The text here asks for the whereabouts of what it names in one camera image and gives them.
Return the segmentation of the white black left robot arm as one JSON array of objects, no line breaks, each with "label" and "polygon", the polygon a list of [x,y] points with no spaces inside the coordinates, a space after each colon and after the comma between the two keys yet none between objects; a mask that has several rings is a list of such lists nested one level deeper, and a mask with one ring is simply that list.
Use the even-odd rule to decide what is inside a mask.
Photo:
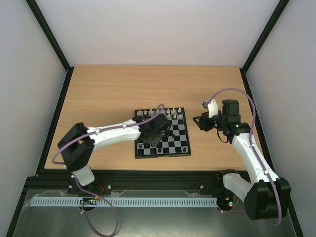
[{"label": "white black left robot arm", "polygon": [[94,150],[138,139],[156,147],[169,128],[170,124],[164,114],[150,118],[135,116],[123,123],[104,127],[86,127],[80,122],[75,124],[58,142],[58,153],[63,158],[62,164],[84,187],[95,180],[88,165]]}]

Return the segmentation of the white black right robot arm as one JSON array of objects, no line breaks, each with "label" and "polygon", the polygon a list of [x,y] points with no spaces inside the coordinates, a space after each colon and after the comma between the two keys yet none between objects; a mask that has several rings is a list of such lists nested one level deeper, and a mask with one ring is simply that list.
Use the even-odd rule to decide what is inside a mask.
[{"label": "white black right robot arm", "polygon": [[228,143],[240,155],[250,180],[244,180],[236,172],[225,171],[215,181],[220,193],[233,192],[243,203],[251,220],[282,219],[287,215],[291,186],[288,181],[278,177],[267,164],[258,148],[251,127],[241,122],[239,102],[223,100],[222,109],[214,99],[204,102],[206,112],[194,117],[200,130],[215,129],[226,136]]}]

